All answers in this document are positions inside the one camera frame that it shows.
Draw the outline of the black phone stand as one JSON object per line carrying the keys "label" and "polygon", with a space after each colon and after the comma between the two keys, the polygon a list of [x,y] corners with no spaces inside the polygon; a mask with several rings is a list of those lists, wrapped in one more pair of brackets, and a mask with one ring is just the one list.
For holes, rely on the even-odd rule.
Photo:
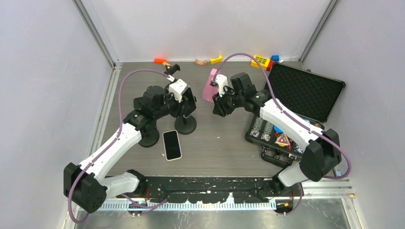
{"label": "black phone stand", "polygon": [[193,133],[197,127],[196,119],[190,115],[187,118],[179,117],[174,123],[175,129],[179,134],[189,135]]}
{"label": "black phone stand", "polygon": [[174,83],[177,81],[177,79],[175,77],[173,77],[173,74],[176,73],[177,71],[180,71],[180,66],[178,64],[174,64],[174,65],[165,65],[165,74],[168,75],[168,80],[171,83]]}
{"label": "black phone stand", "polygon": [[142,147],[152,147],[159,141],[160,134],[156,126],[144,127],[140,132],[142,139],[139,141],[139,145]]}

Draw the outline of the smartphone with cream case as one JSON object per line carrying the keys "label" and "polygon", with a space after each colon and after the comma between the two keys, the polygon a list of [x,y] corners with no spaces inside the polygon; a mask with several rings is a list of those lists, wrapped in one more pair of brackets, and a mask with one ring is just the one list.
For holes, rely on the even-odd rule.
{"label": "smartphone with cream case", "polygon": [[173,161],[182,158],[178,131],[171,130],[164,132],[162,137],[166,160]]}

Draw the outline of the smartphone with clear case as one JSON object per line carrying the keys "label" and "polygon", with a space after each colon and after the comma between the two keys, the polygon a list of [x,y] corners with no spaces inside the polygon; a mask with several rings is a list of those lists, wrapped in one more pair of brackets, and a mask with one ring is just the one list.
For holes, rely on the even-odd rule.
{"label": "smartphone with clear case", "polygon": [[182,95],[183,99],[185,99],[185,108],[184,108],[184,117],[189,117],[195,110],[196,110],[196,97],[192,93],[192,89],[190,87]]}

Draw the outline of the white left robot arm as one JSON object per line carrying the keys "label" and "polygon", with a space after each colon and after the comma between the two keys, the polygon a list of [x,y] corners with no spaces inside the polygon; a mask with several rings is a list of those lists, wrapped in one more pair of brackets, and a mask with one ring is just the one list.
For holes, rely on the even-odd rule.
{"label": "white left robot arm", "polygon": [[141,97],[134,98],[133,111],[113,136],[78,165],[69,163],[64,168],[64,195],[87,213],[94,213],[107,199],[121,194],[136,198],[145,195],[148,183],[138,171],[130,169],[114,177],[107,177],[107,173],[134,145],[152,147],[158,142],[157,120],[167,115],[189,116],[196,109],[195,103],[189,86],[149,86]]}

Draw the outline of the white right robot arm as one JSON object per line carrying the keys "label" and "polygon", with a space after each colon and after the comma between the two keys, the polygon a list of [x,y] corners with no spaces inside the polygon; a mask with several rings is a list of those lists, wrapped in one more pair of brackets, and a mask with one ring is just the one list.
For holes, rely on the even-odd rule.
{"label": "white right robot arm", "polygon": [[286,195],[292,185],[319,181],[341,162],[339,135],[333,129],[322,130],[292,113],[268,90],[258,91],[246,73],[228,79],[219,74],[211,81],[218,92],[213,96],[215,115],[225,117],[242,107],[270,122],[290,137],[304,151],[299,163],[289,166],[273,177],[273,191]]}

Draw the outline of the pink wedge stand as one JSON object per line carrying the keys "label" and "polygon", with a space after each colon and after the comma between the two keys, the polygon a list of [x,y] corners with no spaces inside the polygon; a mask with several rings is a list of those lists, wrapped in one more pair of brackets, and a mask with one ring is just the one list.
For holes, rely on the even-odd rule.
{"label": "pink wedge stand", "polygon": [[202,91],[202,98],[203,100],[206,100],[210,103],[214,103],[213,101],[213,96],[218,93],[218,89],[216,87],[211,86],[212,79],[214,75],[216,74],[217,70],[213,68],[210,72],[210,75],[208,77],[208,80],[204,86],[204,89]]}

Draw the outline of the tan arch block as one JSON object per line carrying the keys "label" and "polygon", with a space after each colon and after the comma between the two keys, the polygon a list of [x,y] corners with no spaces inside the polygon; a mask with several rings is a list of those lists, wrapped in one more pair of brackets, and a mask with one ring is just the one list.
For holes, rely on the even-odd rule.
{"label": "tan arch block", "polygon": [[195,60],[194,60],[194,63],[197,64],[197,65],[206,66],[208,62],[207,62],[206,60],[198,60],[198,59],[195,59]]}

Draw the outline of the orange wooden block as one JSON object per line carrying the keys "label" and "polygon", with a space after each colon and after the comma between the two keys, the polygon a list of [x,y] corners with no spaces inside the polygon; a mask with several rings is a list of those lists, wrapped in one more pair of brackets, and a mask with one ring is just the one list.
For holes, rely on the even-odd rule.
{"label": "orange wooden block", "polygon": [[163,64],[166,61],[167,61],[166,59],[155,58],[153,62],[156,64]]}

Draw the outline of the yellow toy brick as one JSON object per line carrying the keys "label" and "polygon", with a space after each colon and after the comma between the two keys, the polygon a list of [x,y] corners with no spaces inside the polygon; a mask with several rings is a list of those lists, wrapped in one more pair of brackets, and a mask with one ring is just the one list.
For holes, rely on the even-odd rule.
{"label": "yellow toy brick", "polygon": [[[265,58],[262,56],[254,55],[254,58],[257,60],[257,62],[262,66],[262,68],[266,71],[266,67],[269,63],[269,58]],[[251,61],[251,66],[255,68],[259,68],[259,64],[256,61],[252,60]]]}

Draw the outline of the blue round game chip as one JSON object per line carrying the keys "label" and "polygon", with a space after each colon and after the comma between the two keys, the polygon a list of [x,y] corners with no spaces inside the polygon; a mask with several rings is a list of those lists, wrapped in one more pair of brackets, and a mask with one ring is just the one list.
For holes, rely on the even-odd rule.
{"label": "blue round game chip", "polygon": [[280,128],[278,128],[277,126],[274,125],[273,128],[274,128],[275,132],[283,133],[283,131]]}

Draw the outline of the red toy brick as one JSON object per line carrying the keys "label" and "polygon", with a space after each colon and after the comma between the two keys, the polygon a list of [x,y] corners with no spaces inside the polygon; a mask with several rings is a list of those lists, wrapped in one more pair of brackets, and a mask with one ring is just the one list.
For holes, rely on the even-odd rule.
{"label": "red toy brick", "polygon": [[269,60],[269,63],[267,65],[267,67],[266,67],[266,71],[270,71],[271,68],[272,68],[272,65],[273,65],[273,60]]}

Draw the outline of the red triangle game piece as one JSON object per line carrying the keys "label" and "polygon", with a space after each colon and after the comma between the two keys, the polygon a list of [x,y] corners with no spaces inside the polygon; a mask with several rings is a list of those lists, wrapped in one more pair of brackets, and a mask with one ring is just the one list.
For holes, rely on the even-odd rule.
{"label": "red triangle game piece", "polygon": [[277,144],[279,146],[289,146],[290,140],[285,133],[281,133],[277,136],[275,144]]}

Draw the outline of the blue toy brick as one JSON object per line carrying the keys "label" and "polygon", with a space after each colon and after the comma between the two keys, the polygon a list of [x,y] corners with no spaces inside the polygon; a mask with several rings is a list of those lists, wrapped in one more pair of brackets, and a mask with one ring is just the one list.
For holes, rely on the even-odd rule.
{"label": "blue toy brick", "polygon": [[271,56],[271,60],[275,61],[275,62],[279,62],[280,61],[280,57],[279,55],[272,55]]}

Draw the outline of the black foam-lined case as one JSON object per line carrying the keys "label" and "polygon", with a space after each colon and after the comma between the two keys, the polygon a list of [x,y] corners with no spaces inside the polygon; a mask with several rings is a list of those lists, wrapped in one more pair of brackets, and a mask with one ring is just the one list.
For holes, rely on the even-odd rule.
{"label": "black foam-lined case", "polygon": [[[277,99],[290,111],[319,128],[324,128],[346,83],[283,63],[273,64],[268,76]],[[275,144],[280,133],[273,124],[253,117],[246,141],[262,147],[261,158],[279,167],[300,160],[303,150],[292,138],[289,146]]]}

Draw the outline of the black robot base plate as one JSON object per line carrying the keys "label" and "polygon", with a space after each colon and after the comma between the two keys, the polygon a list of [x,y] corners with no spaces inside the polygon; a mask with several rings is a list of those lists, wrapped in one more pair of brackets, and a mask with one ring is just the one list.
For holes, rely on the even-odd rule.
{"label": "black robot base plate", "polygon": [[160,203],[213,204],[233,199],[234,203],[264,203],[274,197],[298,199],[298,185],[277,192],[267,177],[144,177],[140,187],[127,192],[130,198]]}

